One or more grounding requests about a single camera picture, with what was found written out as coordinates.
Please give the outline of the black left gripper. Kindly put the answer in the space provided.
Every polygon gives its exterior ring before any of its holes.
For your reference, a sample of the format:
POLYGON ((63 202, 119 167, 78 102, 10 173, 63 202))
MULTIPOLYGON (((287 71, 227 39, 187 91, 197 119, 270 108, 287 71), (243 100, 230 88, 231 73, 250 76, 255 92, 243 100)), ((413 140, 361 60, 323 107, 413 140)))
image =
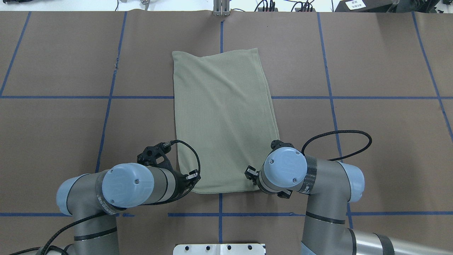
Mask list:
POLYGON ((173 169, 167 153, 177 142, 159 143, 146 147, 137 156, 137 163, 145 166, 154 178, 154 188, 149 199, 181 199, 201 179, 199 169, 182 174, 173 169))

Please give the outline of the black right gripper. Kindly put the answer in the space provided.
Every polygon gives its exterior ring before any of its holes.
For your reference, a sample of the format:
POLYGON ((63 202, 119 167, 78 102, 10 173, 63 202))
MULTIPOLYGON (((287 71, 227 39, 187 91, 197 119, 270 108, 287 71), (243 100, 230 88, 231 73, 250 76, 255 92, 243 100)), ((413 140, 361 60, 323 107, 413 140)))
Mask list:
MULTIPOLYGON (((285 143, 280 140, 273 140, 270 146, 271 152, 274 152, 275 150, 282 147, 294 148, 293 144, 285 143)), ((267 177, 265 176, 265 165, 262 165, 261 169, 259 170, 256 170, 252 166, 247 166, 245 176, 247 180, 252 181, 254 186, 258 187, 260 191, 264 192, 267 195, 277 195, 277 197, 279 198, 289 199, 292 194, 292 191, 288 189, 280 188, 279 190, 275 190, 274 188, 271 188, 267 183, 265 183, 265 180, 267 180, 267 177)))

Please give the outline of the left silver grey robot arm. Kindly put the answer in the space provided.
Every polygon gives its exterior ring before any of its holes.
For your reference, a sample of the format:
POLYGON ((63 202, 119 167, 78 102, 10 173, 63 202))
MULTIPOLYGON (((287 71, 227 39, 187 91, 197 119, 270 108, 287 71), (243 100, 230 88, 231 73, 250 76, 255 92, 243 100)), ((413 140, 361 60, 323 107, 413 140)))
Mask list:
POLYGON ((60 249, 61 254, 118 255, 115 216, 128 208, 163 205, 183 198, 201 179, 200 172, 197 152, 184 141, 172 140, 146 147, 136 163, 70 178, 59 187, 56 202, 74 222, 58 230, 36 254, 47 254, 52 242, 74 227, 72 251, 60 249), (185 145, 195 155, 197 168, 188 174, 175 171, 167 157, 176 143, 185 145))

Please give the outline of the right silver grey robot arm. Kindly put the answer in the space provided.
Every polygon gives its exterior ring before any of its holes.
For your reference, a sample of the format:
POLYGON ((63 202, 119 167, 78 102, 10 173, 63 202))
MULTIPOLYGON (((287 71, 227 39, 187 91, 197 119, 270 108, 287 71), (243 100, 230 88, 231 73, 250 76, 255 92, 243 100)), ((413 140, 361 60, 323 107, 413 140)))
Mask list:
POLYGON ((347 206, 365 189, 362 171, 340 161, 317 159, 291 143, 271 142, 261 169, 248 166, 245 176, 259 190, 288 199, 308 195, 303 255, 451 255, 452 252, 406 242, 378 233, 347 228, 347 206))

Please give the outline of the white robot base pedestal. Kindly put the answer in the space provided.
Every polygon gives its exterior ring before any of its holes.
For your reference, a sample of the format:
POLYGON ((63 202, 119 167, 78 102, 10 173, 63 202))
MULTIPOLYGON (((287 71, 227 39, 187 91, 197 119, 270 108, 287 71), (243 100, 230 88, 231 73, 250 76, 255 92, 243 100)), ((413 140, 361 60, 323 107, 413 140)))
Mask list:
POLYGON ((266 246, 259 243, 181 244, 173 255, 266 255, 266 246))

